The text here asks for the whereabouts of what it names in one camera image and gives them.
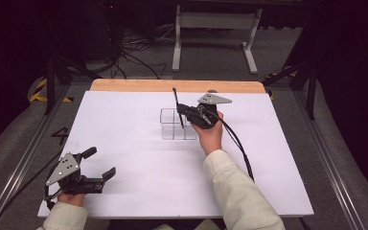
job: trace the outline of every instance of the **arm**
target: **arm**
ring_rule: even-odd
[[[88,217],[87,210],[83,208],[84,197],[60,194],[43,226],[37,230],[82,230]]]
[[[285,229],[280,217],[253,180],[222,150],[222,123],[210,129],[193,126],[207,155],[204,168],[211,179],[228,229]]]

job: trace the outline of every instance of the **white long sleeve shirt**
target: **white long sleeve shirt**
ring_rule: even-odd
[[[283,230],[284,224],[253,180],[224,150],[215,150],[204,161],[223,220],[229,230]],[[82,230],[87,211],[58,202],[38,230]],[[214,229],[212,221],[203,221],[196,230]],[[162,225],[157,230],[171,229]]]

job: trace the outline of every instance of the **transparent container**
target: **transparent container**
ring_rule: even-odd
[[[180,115],[175,108],[162,108],[160,110],[161,136],[163,140],[195,140],[196,131],[183,118],[184,128],[181,126]]]

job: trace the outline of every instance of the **white paper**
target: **white paper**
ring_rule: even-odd
[[[182,104],[197,105],[202,93],[178,93]],[[266,94],[219,94],[225,122],[248,155],[256,184],[281,216],[312,215],[310,200]],[[160,110],[174,108],[173,93],[85,93],[63,154],[96,147],[82,160],[81,173],[99,178],[116,167],[103,193],[88,195],[92,218],[162,219],[221,217],[198,140],[163,140]],[[241,151],[224,132],[222,145],[246,171]],[[38,215],[49,210],[42,203]]]

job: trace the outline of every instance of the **dark background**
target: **dark background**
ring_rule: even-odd
[[[113,18],[121,23],[110,31],[104,23],[109,18],[96,2],[45,1],[42,6],[60,51],[81,65],[89,59],[115,58],[118,51],[109,38],[124,26],[155,37],[154,28],[174,21],[174,6],[124,6],[125,16]],[[47,59],[35,23],[17,9],[13,1],[0,1],[0,133],[29,105],[27,92],[44,73]],[[317,61],[333,118],[368,179],[368,1],[354,9],[314,14],[271,9],[264,11],[261,26],[305,27],[286,65]]]

